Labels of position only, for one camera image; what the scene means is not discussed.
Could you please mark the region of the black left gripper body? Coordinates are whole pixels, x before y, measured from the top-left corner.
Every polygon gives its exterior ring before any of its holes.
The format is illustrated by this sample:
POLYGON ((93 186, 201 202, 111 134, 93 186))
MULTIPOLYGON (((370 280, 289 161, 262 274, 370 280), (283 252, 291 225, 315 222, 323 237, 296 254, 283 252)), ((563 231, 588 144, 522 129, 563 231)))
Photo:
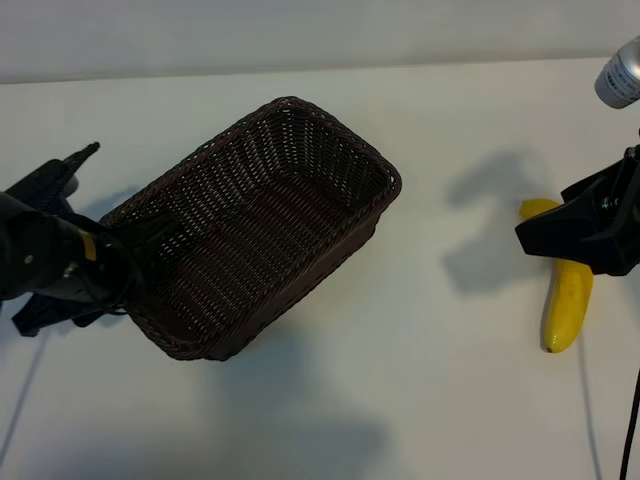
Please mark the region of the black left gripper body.
POLYGON ((12 227, 12 296, 31 299, 12 317, 20 335, 71 320, 85 327, 122 313, 144 289, 143 260, 127 248, 127 231, 90 232, 73 224, 12 227))

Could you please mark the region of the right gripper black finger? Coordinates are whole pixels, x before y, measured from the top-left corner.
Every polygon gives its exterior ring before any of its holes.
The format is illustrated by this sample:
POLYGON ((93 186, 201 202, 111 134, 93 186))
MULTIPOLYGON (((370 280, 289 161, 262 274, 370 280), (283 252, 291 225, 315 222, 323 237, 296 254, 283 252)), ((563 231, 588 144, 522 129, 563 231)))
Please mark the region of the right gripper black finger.
POLYGON ((561 192, 564 201, 571 201, 594 190, 597 198, 617 198, 628 188, 628 160, 623 158, 610 166, 570 185, 561 192))
POLYGON ((557 204, 525 200, 515 232, 532 256, 575 261, 595 275, 626 275, 639 265, 639 221, 630 213, 608 215, 590 201, 557 204))

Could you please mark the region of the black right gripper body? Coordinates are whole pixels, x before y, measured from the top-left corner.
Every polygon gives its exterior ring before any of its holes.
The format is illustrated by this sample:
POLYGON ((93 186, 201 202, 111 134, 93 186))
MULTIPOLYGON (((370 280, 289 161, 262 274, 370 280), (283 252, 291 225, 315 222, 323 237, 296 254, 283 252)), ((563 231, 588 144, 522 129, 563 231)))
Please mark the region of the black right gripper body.
POLYGON ((627 215, 626 205, 639 196, 639 145, 628 147, 622 159, 611 166, 606 176, 604 198, 600 202, 605 225, 610 227, 627 215))

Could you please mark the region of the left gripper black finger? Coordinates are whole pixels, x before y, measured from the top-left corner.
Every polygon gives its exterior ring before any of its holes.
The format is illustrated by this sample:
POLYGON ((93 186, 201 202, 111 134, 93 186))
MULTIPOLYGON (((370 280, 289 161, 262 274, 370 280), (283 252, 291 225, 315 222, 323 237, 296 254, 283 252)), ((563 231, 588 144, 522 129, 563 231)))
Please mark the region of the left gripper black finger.
POLYGON ((178 228, 178 221, 169 214, 137 220, 127 226, 127 248, 137 260, 149 260, 178 228))

